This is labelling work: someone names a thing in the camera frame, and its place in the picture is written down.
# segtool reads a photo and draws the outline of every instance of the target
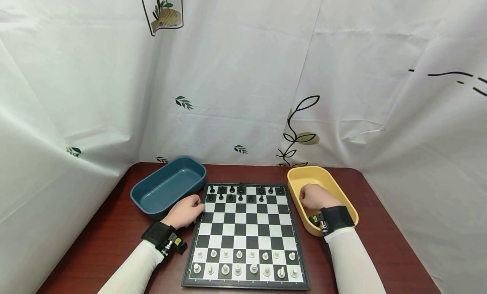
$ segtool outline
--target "black line drawing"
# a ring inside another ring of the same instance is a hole
[[[298,166],[307,166],[308,165],[308,162],[296,163],[294,165],[291,165],[291,163],[289,163],[288,160],[286,160],[286,158],[290,158],[290,157],[292,157],[292,156],[294,156],[296,154],[296,151],[297,150],[291,150],[291,147],[295,143],[300,143],[300,144],[303,144],[303,145],[314,145],[314,144],[317,144],[320,141],[320,137],[318,137],[318,135],[315,134],[315,133],[296,133],[296,131],[294,130],[294,128],[292,128],[292,126],[291,126],[291,119],[294,117],[294,115],[295,115],[296,112],[300,112],[302,110],[305,110],[305,109],[310,108],[311,106],[315,105],[319,100],[320,100],[320,96],[319,95],[308,96],[303,101],[299,102],[299,104],[296,107],[295,111],[292,111],[291,110],[289,112],[289,115],[287,117],[286,124],[287,124],[287,127],[289,128],[289,130],[291,130],[292,135],[291,134],[287,134],[287,133],[283,133],[282,136],[284,137],[284,139],[286,141],[290,141],[291,144],[288,146],[288,148],[284,152],[282,150],[279,150],[278,149],[278,152],[279,153],[276,156],[282,158],[284,160],[284,162],[285,162],[285,163],[279,163],[278,164],[279,166],[298,167]]]

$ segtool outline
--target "left hand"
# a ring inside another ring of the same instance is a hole
[[[177,230],[189,226],[204,210],[205,205],[201,203],[200,196],[191,195],[178,201],[161,222]]]

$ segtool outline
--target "brown tabletop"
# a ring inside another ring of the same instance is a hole
[[[39,289],[44,293],[96,293],[139,244],[151,223],[130,199],[130,190],[159,163],[132,166],[100,207],[73,246]],[[288,167],[206,165],[208,182],[287,183]],[[356,230],[388,294],[439,294],[426,270],[397,229],[364,176],[354,169],[327,169],[350,199],[360,221]],[[295,217],[298,214],[293,207]],[[311,293],[337,293],[329,250],[297,221]],[[178,231],[190,246],[194,227]],[[255,290],[182,288],[188,250],[173,253],[154,271],[145,293],[240,293]],[[266,293],[290,293],[266,291]]]

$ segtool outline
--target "white pawn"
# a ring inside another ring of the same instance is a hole
[[[226,264],[224,264],[224,265],[222,266],[222,274],[223,274],[223,275],[227,275],[227,274],[228,274],[228,272],[230,272],[230,268],[229,268],[229,267],[228,267]]]
[[[195,263],[195,264],[193,265],[193,272],[194,272],[195,274],[198,274],[199,272],[201,272],[201,266],[200,266],[199,264]]]

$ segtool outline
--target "right hand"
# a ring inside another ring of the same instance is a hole
[[[310,210],[321,210],[324,207],[338,207],[341,204],[329,191],[318,184],[307,184],[301,188],[301,203]]]

